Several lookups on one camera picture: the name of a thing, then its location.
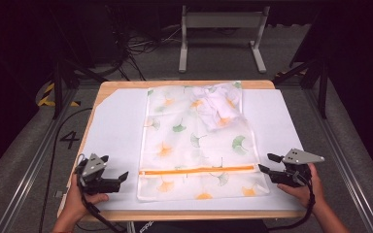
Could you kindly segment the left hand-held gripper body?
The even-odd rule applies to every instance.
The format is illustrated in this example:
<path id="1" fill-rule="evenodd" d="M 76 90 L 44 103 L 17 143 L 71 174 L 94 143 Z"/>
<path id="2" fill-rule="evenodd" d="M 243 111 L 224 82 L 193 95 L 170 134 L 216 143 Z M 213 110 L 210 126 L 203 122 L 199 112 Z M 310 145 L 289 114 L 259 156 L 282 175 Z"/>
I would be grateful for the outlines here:
<path id="1" fill-rule="evenodd" d="M 89 158 L 84 158 L 76 167 L 78 185 L 86 194 L 113 193 L 119 192 L 118 179 L 104 179 L 102 174 L 105 171 L 107 162 L 101 157 L 92 153 Z"/>

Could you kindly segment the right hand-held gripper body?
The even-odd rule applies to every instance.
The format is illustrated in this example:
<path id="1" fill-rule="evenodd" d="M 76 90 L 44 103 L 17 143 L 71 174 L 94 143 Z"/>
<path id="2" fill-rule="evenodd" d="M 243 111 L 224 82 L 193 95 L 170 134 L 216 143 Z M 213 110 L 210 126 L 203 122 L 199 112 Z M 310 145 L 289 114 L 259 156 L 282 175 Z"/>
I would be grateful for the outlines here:
<path id="1" fill-rule="evenodd" d="M 319 162 L 324 162 L 323 156 L 291 149 L 281 162 L 285 169 L 282 172 L 271 171 L 269 177 L 272 183 L 282 183 L 291 187 L 305 186 L 312 178 L 309 164 Z"/>

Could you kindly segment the leaf print mesh laundry bag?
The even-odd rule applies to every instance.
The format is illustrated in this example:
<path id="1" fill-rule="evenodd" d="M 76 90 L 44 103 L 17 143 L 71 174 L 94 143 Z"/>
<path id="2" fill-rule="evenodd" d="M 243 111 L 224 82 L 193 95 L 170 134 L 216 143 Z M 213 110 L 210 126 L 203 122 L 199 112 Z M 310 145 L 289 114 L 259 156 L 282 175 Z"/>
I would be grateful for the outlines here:
<path id="1" fill-rule="evenodd" d="M 142 201 L 256 197 L 270 192 L 243 114 L 208 131 L 191 107 L 193 85 L 148 90 L 137 198 Z"/>

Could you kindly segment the white garment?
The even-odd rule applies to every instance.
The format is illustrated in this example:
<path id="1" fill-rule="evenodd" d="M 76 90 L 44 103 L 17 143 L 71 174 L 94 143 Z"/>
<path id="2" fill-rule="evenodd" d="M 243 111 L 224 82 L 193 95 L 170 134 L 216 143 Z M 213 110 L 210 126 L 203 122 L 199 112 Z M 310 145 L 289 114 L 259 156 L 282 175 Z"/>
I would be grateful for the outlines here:
<path id="1" fill-rule="evenodd" d="M 191 101 L 207 130 L 219 130 L 241 116 L 242 89 L 233 83 L 198 86 L 192 89 Z"/>

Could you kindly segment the person's right hand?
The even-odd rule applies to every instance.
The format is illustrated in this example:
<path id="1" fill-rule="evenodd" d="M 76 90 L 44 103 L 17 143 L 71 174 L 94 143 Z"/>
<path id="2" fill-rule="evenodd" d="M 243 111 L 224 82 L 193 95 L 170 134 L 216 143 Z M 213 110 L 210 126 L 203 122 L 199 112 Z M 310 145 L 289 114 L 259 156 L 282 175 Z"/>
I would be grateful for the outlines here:
<path id="1" fill-rule="evenodd" d="M 326 205 L 326 201 L 324 199 L 322 181 L 318 175 L 315 165 L 310 163 L 309 168 L 311 170 L 311 175 L 312 175 L 311 182 L 312 182 L 313 192 L 315 195 L 315 205 L 313 207 L 313 213 L 315 213 L 318 210 L 323 209 L 323 207 Z M 291 187 L 291 186 L 279 183 L 277 187 L 283 192 L 297 198 L 303 207 L 305 208 L 308 207 L 308 203 L 310 200 L 310 190 L 307 186 Z"/>

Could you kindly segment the person's left hand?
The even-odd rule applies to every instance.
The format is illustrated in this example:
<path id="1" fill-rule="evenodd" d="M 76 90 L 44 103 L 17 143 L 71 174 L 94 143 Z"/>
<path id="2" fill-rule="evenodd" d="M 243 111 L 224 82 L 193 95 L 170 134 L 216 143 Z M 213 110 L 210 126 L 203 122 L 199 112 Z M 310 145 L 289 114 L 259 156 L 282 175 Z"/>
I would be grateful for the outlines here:
<path id="1" fill-rule="evenodd" d="M 67 192 L 66 201 L 57 220 L 79 222 L 87 214 L 87 209 L 82 201 L 82 194 L 77 185 L 77 175 L 73 174 Z"/>

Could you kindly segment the white table mat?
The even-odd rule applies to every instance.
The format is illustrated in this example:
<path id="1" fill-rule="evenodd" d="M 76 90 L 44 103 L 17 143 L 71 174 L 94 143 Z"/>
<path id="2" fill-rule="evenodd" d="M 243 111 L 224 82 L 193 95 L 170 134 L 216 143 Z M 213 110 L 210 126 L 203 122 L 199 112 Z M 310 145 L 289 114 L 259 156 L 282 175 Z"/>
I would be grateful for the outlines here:
<path id="1" fill-rule="evenodd" d="M 82 149 L 109 156 L 128 178 L 108 211 L 293 211 L 298 204 L 261 173 L 267 153 L 301 146 L 275 89 L 161 86 L 120 89 L 95 109 Z"/>

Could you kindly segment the wooden table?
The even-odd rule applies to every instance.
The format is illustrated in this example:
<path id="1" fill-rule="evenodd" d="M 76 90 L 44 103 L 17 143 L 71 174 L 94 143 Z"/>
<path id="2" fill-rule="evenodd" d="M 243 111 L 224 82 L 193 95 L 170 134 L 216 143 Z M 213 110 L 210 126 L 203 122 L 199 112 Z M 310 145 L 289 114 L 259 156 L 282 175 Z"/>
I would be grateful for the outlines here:
<path id="1" fill-rule="evenodd" d="M 136 197 L 141 148 L 139 124 L 145 113 L 147 89 L 160 85 L 207 85 L 207 81 L 104 82 L 97 93 L 79 154 L 108 154 L 106 175 L 128 172 L 119 193 L 100 204 L 101 214 L 113 221 L 193 220 L 234 218 L 293 218 L 304 215 L 296 200 L 270 183 L 266 196 L 141 202 Z M 261 163 L 275 170 L 282 164 L 267 159 L 268 152 L 285 154 L 300 149 L 298 135 L 280 90 L 270 81 L 243 81 L 244 115 L 255 128 Z"/>

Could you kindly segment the black metal stand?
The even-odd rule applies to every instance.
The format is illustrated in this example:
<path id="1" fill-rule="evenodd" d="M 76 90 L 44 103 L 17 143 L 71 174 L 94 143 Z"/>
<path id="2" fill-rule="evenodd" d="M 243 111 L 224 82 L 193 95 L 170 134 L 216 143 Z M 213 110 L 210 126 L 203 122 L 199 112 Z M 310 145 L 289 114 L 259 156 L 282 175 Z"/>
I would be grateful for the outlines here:
<path id="1" fill-rule="evenodd" d="M 301 71 L 305 71 L 305 75 L 299 83 L 302 88 L 311 89 L 316 81 L 319 81 L 318 108 L 322 118 L 326 118 L 325 102 L 328 82 L 328 58 L 325 55 L 326 48 L 324 47 L 325 36 L 330 29 L 327 17 L 328 8 L 321 7 L 289 64 L 290 70 L 278 73 L 273 79 L 273 84 L 277 85 Z"/>
<path id="2" fill-rule="evenodd" d="M 87 48 L 84 45 L 84 35 L 77 23 L 77 17 L 70 6 L 48 6 L 48 24 L 52 30 L 52 46 L 50 48 L 53 61 L 54 83 L 54 119 L 58 119 L 64 110 L 66 102 L 63 98 L 63 85 L 66 89 L 76 89 L 80 85 L 80 77 L 75 70 L 83 73 L 85 77 L 96 82 L 106 81 L 101 75 L 90 71 L 83 63 L 82 58 Z"/>

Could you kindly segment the person's dark clothing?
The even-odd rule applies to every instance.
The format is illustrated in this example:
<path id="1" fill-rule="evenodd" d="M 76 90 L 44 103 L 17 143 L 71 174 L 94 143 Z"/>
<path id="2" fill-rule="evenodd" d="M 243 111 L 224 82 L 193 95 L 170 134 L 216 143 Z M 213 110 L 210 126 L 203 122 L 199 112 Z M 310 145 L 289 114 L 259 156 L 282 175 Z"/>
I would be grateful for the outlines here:
<path id="1" fill-rule="evenodd" d="M 269 233 L 259 219 L 138 221 L 134 233 Z"/>

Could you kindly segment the yellow black hazard tape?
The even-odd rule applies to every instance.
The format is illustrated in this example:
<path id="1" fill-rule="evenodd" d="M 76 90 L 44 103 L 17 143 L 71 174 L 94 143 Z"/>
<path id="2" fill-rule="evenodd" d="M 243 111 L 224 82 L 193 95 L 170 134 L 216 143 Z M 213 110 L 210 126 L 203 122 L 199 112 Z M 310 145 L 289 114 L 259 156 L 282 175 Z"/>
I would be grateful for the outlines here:
<path id="1" fill-rule="evenodd" d="M 49 82 L 45 88 L 42 98 L 38 101 L 38 106 L 55 106 L 55 102 L 50 100 L 51 92 L 54 90 L 54 82 Z"/>

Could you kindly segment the white metal stand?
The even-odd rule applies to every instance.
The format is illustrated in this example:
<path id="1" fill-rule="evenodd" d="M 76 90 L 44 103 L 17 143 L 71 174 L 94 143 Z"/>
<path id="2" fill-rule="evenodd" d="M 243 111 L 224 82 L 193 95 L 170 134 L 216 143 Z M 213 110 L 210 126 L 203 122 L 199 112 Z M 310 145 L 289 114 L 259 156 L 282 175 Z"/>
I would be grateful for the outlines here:
<path id="1" fill-rule="evenodd" d="M 249 42 L 255 65 L 260 74 L 266 73 L 266 66 L 261 56 L 260 41 L 269 17 L 270 7 L 255 12 L 189 12 L 182 8 L 182 44 L 180 50 L 179 72 L 187 70 L 187 30 L 189 28 L 254 28 L 256 36 Z"/>

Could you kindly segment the aluminium floor rail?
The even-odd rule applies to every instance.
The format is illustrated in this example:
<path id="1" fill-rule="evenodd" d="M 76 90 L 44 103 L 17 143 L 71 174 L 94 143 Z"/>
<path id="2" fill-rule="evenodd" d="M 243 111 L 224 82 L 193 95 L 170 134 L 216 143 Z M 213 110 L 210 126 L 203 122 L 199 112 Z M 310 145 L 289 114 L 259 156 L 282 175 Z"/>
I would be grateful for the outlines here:
<path id="1" fill-rule="evenodd" d="M 345 153 L 342 151 L 329 122 L 321 115 L 318 107 L 318 99 L 310 89 L 304 91 L 306 99 L 308 100 L 311 108 L 314 111 L 316 118 L 322 128 L 326 140 L 333 152 L 333 160 L 336 163 L 338 170 L 343 178 L 343 181 L 355 203 L 358 213 L 369 233 L 373 233 L 373 210 L 363 193 L 361 185 L 358 183 L 356 176 L 348 163 Z"/>
<path id="2" fill-rule="evenodd" d="M 55 131 L 68 108 L 53 119 L 53 107 L 41 107 L 0 160 L 0 233 L 8 233 L 47 158 Z"/>

